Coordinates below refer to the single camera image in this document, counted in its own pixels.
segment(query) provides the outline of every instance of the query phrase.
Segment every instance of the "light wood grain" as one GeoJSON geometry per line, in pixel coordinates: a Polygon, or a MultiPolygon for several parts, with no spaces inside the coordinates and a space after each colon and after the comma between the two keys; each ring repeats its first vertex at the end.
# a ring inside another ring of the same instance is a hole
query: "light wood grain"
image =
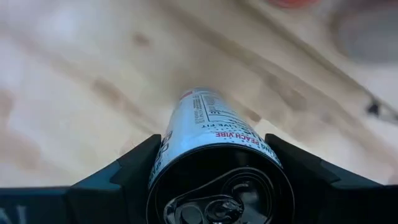
{"type": "Polygon", "coordinates": [[[378,182],[398,181],[394,135],[363,113],[369,95],[239,4],[9,1],[6,12],[2,187],[92,174],[163,133],[181,92],[194,86],[221,91],[261,135],[277,133],[378,182]]]}

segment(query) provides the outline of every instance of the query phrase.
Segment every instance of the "pull tab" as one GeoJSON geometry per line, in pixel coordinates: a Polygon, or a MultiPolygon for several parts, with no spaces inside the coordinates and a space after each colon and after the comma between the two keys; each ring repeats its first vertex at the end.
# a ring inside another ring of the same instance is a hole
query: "pull tab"
{"type": "Polygon", "coordinates": [[[267,223],[272,218],[274,203],[274,188],[265,173],[242,167],[170,200],[164,208],[164,221],[167,224],[267,223]]]}

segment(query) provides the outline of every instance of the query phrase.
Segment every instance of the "red object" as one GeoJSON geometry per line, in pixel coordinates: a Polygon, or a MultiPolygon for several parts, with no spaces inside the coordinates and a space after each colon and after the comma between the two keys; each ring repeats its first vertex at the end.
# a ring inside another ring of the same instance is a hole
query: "red object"
{"type": "Polygon", "coordinates": [[[299,8],[314,3],[317,0],[267,0],[267,1],[279,7],[299,8]]]}

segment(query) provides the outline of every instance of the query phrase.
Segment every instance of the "can label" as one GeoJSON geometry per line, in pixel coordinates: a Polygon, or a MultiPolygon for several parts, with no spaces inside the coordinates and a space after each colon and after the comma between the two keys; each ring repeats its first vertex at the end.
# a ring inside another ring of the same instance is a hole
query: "can label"
{"type": "Polygon", "coordinates": [[[282,167],[275,152],[263,138],[219,94],[207,88],[194,88],[181,97],[171,116],[149,177],[149,187],[158,174],[179,155],[214,143],[235,143],[250,147],[282,167]]]}

